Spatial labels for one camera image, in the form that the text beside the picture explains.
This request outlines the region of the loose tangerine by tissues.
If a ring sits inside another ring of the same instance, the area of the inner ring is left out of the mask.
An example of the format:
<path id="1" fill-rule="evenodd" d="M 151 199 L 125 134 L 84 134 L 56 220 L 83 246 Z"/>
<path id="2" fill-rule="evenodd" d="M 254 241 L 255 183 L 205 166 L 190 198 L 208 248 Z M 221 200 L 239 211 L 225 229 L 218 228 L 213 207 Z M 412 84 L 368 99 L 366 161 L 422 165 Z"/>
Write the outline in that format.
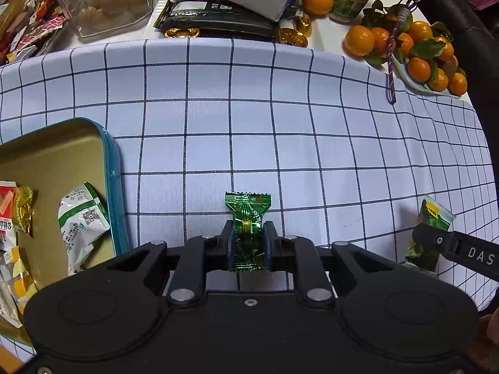
<path id="1" fill-rule="evenodd" d="M 332 10 L 333 4 L 333 0 L 302 0 L 303 10 L 314 16 L 326 15 Z"/>

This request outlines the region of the black snack bag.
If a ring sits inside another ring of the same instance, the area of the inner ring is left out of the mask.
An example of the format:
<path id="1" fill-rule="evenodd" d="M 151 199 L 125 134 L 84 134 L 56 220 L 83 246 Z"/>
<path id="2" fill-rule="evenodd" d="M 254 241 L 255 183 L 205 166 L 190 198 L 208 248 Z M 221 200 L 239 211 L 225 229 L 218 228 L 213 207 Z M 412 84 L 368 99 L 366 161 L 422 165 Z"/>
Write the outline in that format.
<path id="1" fill-rule="evenodd" d="M 273 41 L 278 25 L 225 0 L 168 0 L 153 27 L 172 38 L 216 37 Z"/>

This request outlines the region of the green white snack packet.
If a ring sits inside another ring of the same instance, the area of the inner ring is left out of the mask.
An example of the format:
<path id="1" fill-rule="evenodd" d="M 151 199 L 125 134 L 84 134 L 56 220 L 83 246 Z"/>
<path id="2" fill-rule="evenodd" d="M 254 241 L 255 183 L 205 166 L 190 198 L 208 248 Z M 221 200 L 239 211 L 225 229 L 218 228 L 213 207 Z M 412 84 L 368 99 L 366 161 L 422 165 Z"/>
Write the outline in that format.
<path id="1" fill-rule="evenodd" d="M 110 230 L 109 216 L 95 188 L 85 182 L 60 200 L 57 222 L 71 276 L 81 270 L 94 242 Z"/>

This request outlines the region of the green yellow snack packet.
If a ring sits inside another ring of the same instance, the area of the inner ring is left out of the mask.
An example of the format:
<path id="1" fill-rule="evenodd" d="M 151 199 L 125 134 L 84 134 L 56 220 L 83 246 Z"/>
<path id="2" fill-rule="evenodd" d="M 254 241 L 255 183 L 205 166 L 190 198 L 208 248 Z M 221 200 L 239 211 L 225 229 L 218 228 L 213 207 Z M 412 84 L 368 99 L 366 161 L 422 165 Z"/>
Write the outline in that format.
<path id="1" fill-rule="evenodd" d="M 405 262 L 420 271 L 435 275 L 439 259 L 437 238 L 449 231 L 455 218 L 452 212 L 435 199 L 424 196 Z"/>

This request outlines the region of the red white snack packet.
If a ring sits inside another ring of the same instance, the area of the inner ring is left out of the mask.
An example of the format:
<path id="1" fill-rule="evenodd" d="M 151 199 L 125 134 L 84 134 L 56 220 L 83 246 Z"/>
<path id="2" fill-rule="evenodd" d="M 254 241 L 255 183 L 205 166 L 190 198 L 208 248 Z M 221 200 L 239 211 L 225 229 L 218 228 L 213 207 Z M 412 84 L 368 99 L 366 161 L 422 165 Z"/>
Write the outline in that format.
<path id="1" fill-rule="evenodd" d="M 0 248 L 7 251 L 16 246 L 17 237 L 13 226 L 13 200 L 16 183 L 1 181 L 0 184 Z"/>

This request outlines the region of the yellow white snack packet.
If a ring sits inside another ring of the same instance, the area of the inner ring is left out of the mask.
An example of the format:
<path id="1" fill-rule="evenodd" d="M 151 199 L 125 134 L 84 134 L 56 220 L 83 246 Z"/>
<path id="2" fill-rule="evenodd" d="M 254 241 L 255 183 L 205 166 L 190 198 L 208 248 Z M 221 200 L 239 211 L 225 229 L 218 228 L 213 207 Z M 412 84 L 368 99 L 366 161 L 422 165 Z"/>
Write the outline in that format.
<path id="1" fill-rule="evenodd" d="M 14 328 L 21 328 L 21 317 L 31 297 L 38 292 L 25 267 L 19 246 L 1 255 L 1 317 Z"/>

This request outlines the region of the gold foil wrapped candy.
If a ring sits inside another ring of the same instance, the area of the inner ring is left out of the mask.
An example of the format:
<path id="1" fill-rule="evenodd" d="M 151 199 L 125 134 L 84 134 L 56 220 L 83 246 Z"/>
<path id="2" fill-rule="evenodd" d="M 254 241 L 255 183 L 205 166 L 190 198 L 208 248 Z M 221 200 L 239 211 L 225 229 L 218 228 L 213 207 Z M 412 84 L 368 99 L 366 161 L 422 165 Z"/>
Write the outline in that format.
<path id="1" fill-rule="evenodd" d="M 30 187 L 16 187 L 13 198 L 13 224 L 17 231 L 32 237 L 34 192 Z"/>

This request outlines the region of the gold teal metal tin tray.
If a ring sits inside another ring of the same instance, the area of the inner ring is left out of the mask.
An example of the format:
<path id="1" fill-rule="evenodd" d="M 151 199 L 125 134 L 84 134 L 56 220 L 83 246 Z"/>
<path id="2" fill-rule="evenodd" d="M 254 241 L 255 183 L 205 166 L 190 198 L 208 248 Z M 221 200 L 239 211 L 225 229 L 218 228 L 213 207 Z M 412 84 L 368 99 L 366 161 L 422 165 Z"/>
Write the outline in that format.
<path id="1" fill-rule="evenodd" d="M 129 252 L 119 147 L 100 124 L 74 118 L 2 144 L 1 179 L 35 193 L 32 233 L 19 232 L 17 243 L 37 289 L 68 275 L 58 209 L 66 194 L 86 182 L 105 205 L 110 229 L 95 242 L 84 268 Z"/>

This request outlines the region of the gold foil ingot candy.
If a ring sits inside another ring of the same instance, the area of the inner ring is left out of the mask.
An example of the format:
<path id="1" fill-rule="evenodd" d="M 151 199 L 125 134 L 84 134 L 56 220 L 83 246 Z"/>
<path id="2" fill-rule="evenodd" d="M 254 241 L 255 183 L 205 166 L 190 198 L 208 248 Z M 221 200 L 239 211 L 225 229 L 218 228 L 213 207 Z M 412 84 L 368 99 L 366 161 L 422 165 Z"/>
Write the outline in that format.
<path id="1" fill-rule="evenodd" d="M 299 31 L 292 28 L 277 28 L 275 42 L 288 46 L 297 46 L 306 48 L 308 39 Z"/>

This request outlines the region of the large front tangerine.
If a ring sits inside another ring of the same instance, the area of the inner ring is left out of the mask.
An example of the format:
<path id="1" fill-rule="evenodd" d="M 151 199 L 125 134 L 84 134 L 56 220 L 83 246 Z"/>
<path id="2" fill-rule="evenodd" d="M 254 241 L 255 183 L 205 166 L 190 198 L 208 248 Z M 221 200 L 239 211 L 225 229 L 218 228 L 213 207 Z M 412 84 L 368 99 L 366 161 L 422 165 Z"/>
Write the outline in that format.
<path id="1" fill-rule="evenodd" d="M 343 46 L 350 55 L 364 57 L 374 50 L 375 36 L 368 28 L 362 25 L 354 25 L 345 35 Z"/>

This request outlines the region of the light green fruit plate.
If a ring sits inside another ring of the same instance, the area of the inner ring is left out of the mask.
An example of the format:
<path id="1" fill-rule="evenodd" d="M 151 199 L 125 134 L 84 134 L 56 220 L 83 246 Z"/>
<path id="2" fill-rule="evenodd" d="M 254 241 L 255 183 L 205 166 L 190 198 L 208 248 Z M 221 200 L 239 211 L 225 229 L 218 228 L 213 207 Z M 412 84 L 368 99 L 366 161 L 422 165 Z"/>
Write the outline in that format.
<path id="1" fill-rule="evenodd" d="M 420 93 L 461 97 L 468 92 L 466 74 L 455 55 L 448 61 L 393 56 L 392 64 L 404 83 Z"/>

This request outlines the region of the green foil candy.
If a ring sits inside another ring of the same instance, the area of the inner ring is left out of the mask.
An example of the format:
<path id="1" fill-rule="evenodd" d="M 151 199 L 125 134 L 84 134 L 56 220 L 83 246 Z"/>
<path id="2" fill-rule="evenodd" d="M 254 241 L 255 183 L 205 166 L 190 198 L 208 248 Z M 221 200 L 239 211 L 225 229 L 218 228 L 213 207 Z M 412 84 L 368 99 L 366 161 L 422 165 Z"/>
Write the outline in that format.
<path id="1" fill-rule="evenodd" d="M 272 196 L 268 193 L 225 193 L 225 205 L 234 223 L 232 270 L 266 269 L 263 216 L 272 205 Z"/>

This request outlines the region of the blue checked white tablecloth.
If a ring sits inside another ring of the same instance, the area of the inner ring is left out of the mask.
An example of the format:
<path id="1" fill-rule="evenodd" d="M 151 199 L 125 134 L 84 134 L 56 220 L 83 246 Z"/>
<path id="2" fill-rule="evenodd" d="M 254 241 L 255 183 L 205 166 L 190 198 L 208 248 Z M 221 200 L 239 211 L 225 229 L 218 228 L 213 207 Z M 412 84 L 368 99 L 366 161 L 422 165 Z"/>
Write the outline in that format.
<path id="1" fill-rule="evenodd" d="M 1 68 L 1 142 L 74 118 L 119 147 L 131 248 L 216 234 L 228 191 L 316 245 L 403 262 L 424 196 L 498 239 L 492 157 L 474 107 L 323 51 L 242 40 L 83 46 Z"/>

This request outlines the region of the pile of red snack packets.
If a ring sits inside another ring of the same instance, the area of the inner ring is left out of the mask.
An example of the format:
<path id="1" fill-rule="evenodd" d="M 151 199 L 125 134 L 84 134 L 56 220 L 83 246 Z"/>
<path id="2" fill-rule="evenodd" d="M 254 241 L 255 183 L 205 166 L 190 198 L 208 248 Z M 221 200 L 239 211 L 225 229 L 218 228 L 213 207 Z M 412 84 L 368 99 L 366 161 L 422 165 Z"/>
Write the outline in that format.
<path id="1" fill-rule="evenodd" d="M 66 24 L 57 0 L 12 0 L 1 5 L 1 65 L 43 54 Z"/>

